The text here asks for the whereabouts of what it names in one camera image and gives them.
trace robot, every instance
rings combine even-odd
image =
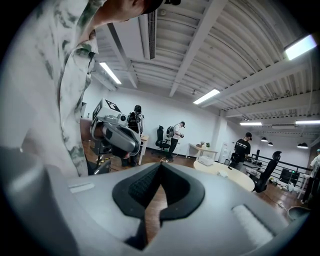
[[[102,98],[92,114],[90,133],[94,140],[97,127],[102,126],[104,139],[108,142],[110,153],[117,157],[138,154],[141,144],[140,135],[128,127],[127,116],[122,114],[118,106]]]

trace patterned shirt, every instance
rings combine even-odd
[[[22,148],[60,168],[87,176],[80,118],[91,82],[95,34],[79,38],[106,0],[48,0],[21,27],[7,55],[3,83],[16,87],[34,108]]]

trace round table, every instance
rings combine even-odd
[[[227,165],[219,163],[219,162],[214,162],[210,166],[206,166],[199,161],[195,161],[193,163],[193,167],[198,170],[202,171],[205,173],[213,174],[213,175],[218,175],[218,171],[225,171],[228,175],[229,180],[234,181],[235,183],[239,184],[241,187],[243,187],[247,191],[253,191],[255,188],[255,183],[253,182],[252,179],[250,179],[247,175],[242,173],[241,171],[231,168],[229,169]]]

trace railing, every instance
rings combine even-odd
[[[266,169],[267,165],[269,164],[269,161],[272,160],[271,158],[267,158],[256,154],[252,154],[252,158],[257,159],[262,163],[261,168],[263,170]],[[302,187],[302,182],[304,182],[303,174],[305,174],[307,171],[312,170],[288,162],[279,161],[274,171],[272,172],[271,177],[274,177],[276,180],[279,180],[281,178],[280,181],[284,183],[287,183],[285,181],[288,181],[288,183],[295,183],[295,187],[298,189]]]

